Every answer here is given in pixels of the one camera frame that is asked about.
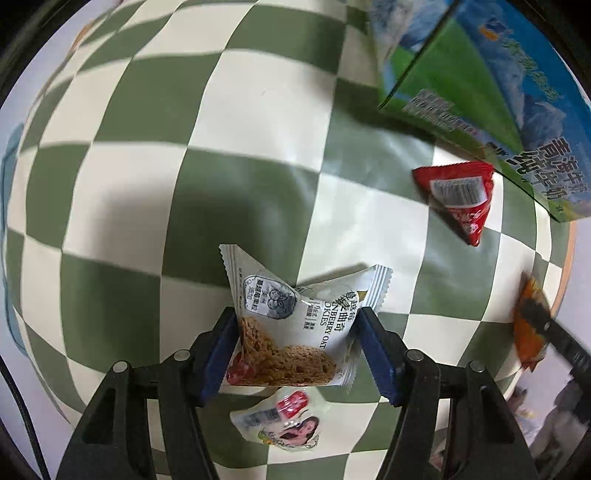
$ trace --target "cranberry oat cookie package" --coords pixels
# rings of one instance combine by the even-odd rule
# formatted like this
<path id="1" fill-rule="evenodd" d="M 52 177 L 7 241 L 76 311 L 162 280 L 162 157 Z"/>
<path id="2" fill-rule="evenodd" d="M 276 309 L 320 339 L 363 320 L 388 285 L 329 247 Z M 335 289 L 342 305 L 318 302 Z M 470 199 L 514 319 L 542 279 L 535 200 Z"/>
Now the cranberry oat cookie package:
<path id="1" fill-rule="evenodd" d="M 379 311 L 392 269 L 291 287 L 237 245 L 220 245 L 240 341 L 225 384 L 349 385 L 361 348 L 350 329 L 361 307 Z"/>
<path id="2" fill-rule="evenodd" d="M 249 442 L 297 452 L 318 445 L 328 408 L 314 387 L 282 387 L 254 407 L 230 412 L 230 420 Z"/>

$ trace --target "triangular red packet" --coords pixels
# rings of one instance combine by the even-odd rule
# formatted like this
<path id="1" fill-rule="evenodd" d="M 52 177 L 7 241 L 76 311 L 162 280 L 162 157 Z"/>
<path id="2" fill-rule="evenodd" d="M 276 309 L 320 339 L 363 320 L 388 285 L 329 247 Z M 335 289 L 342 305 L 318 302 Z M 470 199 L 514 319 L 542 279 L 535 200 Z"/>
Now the triangular red packet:
<path id="1" fill-rule="evenodd" d="M 413 176 L 460 223 L 468 243 L 477 247 L 491 209 L 494 171 L 491 164 L 475 160 L 415 168 Z"/>

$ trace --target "checkered surface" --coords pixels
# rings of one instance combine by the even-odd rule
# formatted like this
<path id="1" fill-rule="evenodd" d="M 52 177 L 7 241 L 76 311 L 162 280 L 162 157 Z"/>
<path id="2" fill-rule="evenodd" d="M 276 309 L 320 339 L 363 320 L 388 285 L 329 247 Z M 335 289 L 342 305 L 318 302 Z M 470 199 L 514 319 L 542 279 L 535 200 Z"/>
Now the checkered surface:
<path id="1" fill-rule="evenodd" d="M 126 1 L 64 62 L 25 126 L 6 248 L 22 336 L 65 418 L 115 361 L 158 362 L 213 326 L 231 304 L 220 243 L 293 284 L 392 267 L 385 327 L 508 388 L 521 276 L 554 301 L 568 226 L 495 174 L 480 246 L 456 235 L 410 172 L 459 159 L 377 111 L 365 21 L 361 0 Z M 309 452 L 242 440 L 228 413 L 257 392 L 199 413 L 222 479 L 375 476 L 399 411 L 365 360 L 350 392 L 322 389 L 332 409 Z M 155 402 L 150 416 L 166 478 Z"/>

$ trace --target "orange snack packet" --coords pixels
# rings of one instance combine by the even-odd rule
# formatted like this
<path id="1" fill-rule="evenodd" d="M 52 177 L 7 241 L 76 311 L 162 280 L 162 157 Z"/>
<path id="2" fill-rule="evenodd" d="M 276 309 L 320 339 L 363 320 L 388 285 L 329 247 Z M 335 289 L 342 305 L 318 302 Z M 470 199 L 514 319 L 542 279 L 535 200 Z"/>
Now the orange snack packet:
<path id="1" fill-rule="evenodd" d="M 540 303 L 548 312 L 550 307 L 548 300 L 542 291 L 542 287 L 534 278 L 530 278 L 527 285 L 521 292 L 517 306 L 513 313 L 513 338 L 521 366 L 529 368 L 532 372 L 535 366 L 544 359 L 548 343 L 535 329 L 523 318 L 521 305 L 524 300 L 533 299 Z"/>

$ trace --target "screw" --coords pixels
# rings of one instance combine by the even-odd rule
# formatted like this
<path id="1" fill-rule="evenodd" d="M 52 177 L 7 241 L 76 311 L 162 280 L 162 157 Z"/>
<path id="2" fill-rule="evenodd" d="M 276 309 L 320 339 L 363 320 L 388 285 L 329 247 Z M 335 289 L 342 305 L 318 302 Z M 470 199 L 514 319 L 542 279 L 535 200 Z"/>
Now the screw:
<path id="1" fill-rule="evenodd" d="M 123 360 L 117 362 L 115 365 L 113 365 L 113 372 L 115 372 L 116 374 L 120 374 L 121 372 L 125 372 L 127 370 L 127 362 L 124 362 Z"/>
<path id="2" fill-rule="evenodd" d="M 479 374 L 484 371 L 484 365 L 482 365 L 478 360 L 473 360 L 470 362 L 470 368 Z"/>
<path id="3" fill-rule="evenodd" d="M 412 362 L 420 362 L 425 355 L 420 350 L 412 349 L 407 352 L 407 358 Z"/>
<path id="4" fill-rule="evenodd" d="M 191 356 L 191 352 L 189 352 L 188 350 L 177 350 L 174 353 L 174 359 L 177 362 L 184 362 L 185 360 L 187 360 L 189 357 Z"/>

